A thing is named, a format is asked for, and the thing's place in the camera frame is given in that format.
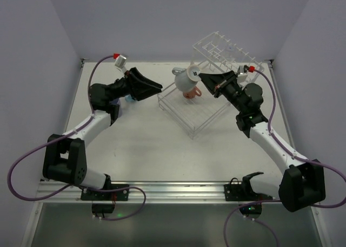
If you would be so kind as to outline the light blue mug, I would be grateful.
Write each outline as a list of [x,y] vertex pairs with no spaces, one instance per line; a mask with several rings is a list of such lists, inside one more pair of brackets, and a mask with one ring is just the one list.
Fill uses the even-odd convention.
[[127,102],[134,102],[135,101],[135,99],[132,96],[130,96],[130,95],[125,96],[125,100]]

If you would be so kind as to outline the lavender tall cup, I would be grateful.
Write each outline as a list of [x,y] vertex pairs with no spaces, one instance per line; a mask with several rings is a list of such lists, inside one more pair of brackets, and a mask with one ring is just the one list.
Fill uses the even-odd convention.
[[118,116],[117,118],[120,118],[122,116],[122,106],[121,106],[121,100],[119,98],[117,99],[114,99],[112,102],[111,102],[112,105],[117,105],[118,106]]

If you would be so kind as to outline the pale grey footed cup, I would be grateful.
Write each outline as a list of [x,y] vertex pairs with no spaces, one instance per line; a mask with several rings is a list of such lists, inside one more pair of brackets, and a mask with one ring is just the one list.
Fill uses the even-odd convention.
[[190,65],[187,68],[175,67],[171,72],[175,76],[175,86],[181,92],[190,92],[201,80],[199,77],[201,69],[197,65]]

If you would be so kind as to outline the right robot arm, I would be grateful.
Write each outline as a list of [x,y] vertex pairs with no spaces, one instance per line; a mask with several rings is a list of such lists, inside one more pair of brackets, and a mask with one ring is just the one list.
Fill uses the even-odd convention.
[[239,130],[265,151],[283,175],[278,182],[267,183],[269,188],[265,190],[251,185],[252,191],[281,200],[290,212],[325,199],[323,167],[317,160],[307,160],[271,127],[271,120],[261,111],[263,89],[258,84],[240,87],[234,71],[216,75],[200,73],[199,77],[214,97],[224,96],[238,110]]

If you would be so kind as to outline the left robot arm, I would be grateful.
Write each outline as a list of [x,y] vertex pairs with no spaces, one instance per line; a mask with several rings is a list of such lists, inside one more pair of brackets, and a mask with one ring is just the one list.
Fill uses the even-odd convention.
[[75,186],[104,190],[109,176],[87,167],[87,146],[118,118],[119,105],[113,101],[131,96],[142,101],[160,93],[162,85],[144,77],[137,68],[125,70],[124,76],[111,84],[94,83],[88,96],[91,114],[78,126],[48,138],[45,150],[43,176]]

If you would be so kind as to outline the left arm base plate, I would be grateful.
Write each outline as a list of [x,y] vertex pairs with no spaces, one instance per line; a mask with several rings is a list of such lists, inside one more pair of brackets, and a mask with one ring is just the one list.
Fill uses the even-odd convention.
[[86,189],[81,193],[82,201],[127,201],[129,184],[114,184],[109,175],[105,175],[105,184],[99,190]]

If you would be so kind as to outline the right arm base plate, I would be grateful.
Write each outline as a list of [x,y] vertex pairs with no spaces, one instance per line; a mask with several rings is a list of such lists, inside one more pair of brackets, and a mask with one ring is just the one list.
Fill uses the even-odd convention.
[[229,183],[224,184],[224,196],[227,202],[229,201],[261,201],[261,200],[273,200],[269,195],[263,193],[256,193],[251,184],[250,180],[258,175],[262,175],[263,172],[254,172],[248,174],[242,178],[240,181],[238,178],[234,177]]

